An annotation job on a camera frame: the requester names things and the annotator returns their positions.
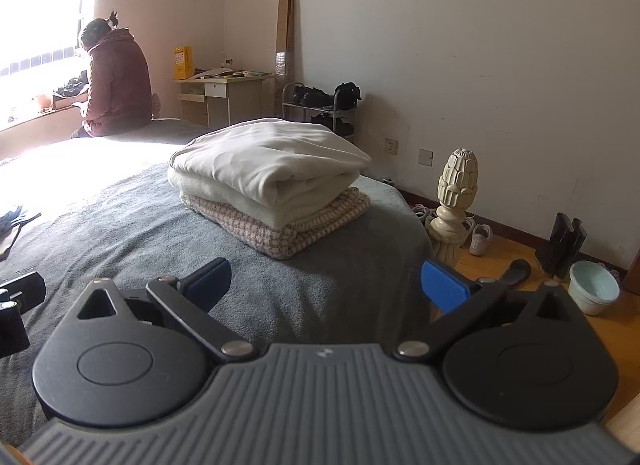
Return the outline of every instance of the person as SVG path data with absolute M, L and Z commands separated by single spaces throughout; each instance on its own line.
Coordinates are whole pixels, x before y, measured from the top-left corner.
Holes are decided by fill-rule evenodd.
M 118 14 L 92 20 L 80 34 L 90 57 L 89 98 L 79 106 L 82 127 L 71 138 L 108 136 L 151 122 L 152 97 L 145 55 Z

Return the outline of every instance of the round black disc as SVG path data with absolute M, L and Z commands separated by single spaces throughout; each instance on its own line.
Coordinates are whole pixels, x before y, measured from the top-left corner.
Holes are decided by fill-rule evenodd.
M 543 320 L 478 331 L 446 353 L 444 379 L 466 407 L 507 427 L 584 424 L 603 414 L 618 373 L 604 347 L 582 334 L 569 322 Z
M 196 343 L 136 320 L 114 329 L 109 324 L 96 323 L 83 336 L 63 329 L 47 342 L 33 384 L 49 418 L 132 427 L 174 413 L 198 394 L 209 368 Z

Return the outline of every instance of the yellow box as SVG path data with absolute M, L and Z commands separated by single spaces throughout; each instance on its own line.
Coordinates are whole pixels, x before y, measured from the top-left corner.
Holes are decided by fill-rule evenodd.
M 191 57 L 191 46 L 179 46 L 174 50 L 174 78 L 184 80 L 193 77 L 193 57 Z

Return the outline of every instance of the gray base plate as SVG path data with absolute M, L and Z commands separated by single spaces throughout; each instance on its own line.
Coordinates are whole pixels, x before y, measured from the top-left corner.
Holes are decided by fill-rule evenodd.
M 626 464 L 596 423 L 553 434 L 510 431 L 472 415 L 434 369 L 377 345 L 274 344 L 220 368 L 171 418 L 129 431 L 52 421 L 23 452 L 36 465 Z

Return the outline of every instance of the stack of folded blankets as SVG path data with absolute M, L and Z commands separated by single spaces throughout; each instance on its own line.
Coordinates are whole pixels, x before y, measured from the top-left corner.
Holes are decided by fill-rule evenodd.
M 318 124 L 262 118 L 205 134 L 175 152 L 183 203 L 275 259 L 288 259 L 364 214 L 350 185 L 369 156 Z

